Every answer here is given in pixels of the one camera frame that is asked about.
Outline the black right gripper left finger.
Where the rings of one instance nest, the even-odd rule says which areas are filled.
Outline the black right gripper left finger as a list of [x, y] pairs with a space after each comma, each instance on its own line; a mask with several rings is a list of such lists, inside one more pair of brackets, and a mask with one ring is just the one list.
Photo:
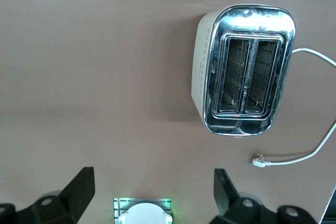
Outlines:
[[1, 223], [78, 223], [94, 195], [94, 168], [84, 167], [57, 195], [43, 196], [20, 211], [1, 204]]

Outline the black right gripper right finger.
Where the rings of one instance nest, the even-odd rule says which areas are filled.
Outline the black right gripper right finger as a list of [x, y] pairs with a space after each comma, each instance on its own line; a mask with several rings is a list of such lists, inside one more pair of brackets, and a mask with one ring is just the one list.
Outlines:
[[276, 212], [250, 197], [242, 197], [222, 168], [214, 170], [214, 199], [219, 211], [212, 223], [316, 223], [304, 209], [282, 205]]

